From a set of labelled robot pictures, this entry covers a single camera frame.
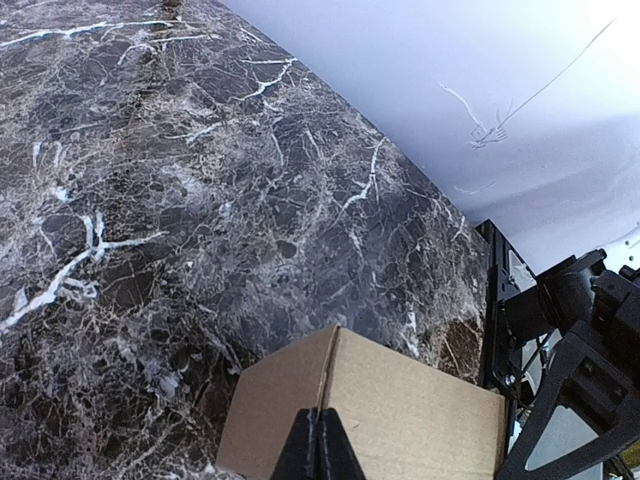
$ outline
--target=dark marble table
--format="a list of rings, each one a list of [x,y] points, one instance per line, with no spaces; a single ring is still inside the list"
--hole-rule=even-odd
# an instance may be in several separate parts
[[[238,372],[333,323],[477,375],[482,239],[220,4],[0,2],[0,167],[0,478],[224,478]]]

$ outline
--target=cardboard box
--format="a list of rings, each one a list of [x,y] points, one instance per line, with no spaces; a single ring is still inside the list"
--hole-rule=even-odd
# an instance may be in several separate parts
[[[331,327],[242,373],[218,465],[268,480],[315,406],[338,411],[368,480],[489,480],[501,461],[503,397]]]

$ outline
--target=marble countertop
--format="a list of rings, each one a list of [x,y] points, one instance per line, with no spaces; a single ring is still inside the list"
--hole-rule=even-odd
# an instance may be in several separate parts
[[[0,3],[0,472],[225,478],[238,373],[339,323],[467,381],[488,248],[205,0]]]

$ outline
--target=brown cardboard box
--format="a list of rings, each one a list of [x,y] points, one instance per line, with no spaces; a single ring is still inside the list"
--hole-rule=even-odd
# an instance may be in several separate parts
[[[349,330],[310,335],[245,370],[218,465],[269,478],[302,408],[335,408],[368,480],[493,479],[504,399]]]

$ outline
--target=white backdrop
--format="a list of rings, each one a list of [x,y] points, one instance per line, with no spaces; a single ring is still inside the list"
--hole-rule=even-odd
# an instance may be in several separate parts
[[[640,220],[634,0],[226,3],[357,107],[472,223],[491,218],[534,271]],[[633,246],[609,250],[638,268]]]

